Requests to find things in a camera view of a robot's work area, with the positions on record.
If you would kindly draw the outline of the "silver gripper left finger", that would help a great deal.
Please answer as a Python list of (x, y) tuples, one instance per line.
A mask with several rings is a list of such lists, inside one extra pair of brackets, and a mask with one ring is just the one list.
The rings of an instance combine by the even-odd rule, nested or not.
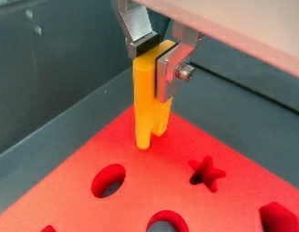
[(132, 0), (111, 0), (111, 6), (124, 31), (128, 56), (135, 60), (160, 43), (153, 31), (148, 8)]

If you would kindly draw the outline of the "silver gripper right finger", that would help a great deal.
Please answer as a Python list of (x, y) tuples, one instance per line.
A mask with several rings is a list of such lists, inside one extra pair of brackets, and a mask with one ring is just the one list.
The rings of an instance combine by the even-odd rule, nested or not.
[(188, 82), (194, 76), (195, 68), (188, 58), (203, 42), (206, 35), (174, 22), (174, 38), (179, 41), (156, 60), (156, 98), (165, 103), (175, 95), (180, 82)]

